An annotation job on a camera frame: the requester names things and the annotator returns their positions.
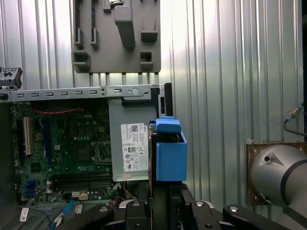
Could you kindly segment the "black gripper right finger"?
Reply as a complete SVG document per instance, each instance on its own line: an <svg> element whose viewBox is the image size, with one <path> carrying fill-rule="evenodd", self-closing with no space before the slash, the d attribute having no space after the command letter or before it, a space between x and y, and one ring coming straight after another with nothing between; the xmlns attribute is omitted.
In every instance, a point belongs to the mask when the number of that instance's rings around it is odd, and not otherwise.
<svg viewBox="0 0 307 230"><path fill-rule="evenodd" d="M182 185L181 222L185 230L285 230L243 206L228 205L220 212L208 201L196 200Z"/></svg>

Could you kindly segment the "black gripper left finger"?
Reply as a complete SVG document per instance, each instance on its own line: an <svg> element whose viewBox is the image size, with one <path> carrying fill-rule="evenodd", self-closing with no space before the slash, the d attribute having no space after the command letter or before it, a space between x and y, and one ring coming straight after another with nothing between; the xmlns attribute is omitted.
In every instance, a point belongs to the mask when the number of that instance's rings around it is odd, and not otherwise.
<svg viewBox="0 0 307 230"><path fill-rule="evenodd" d="M149 230L149 185L141 183L137 200L123 201L118 208L99 204L79 216L80 230Z"/></svg>

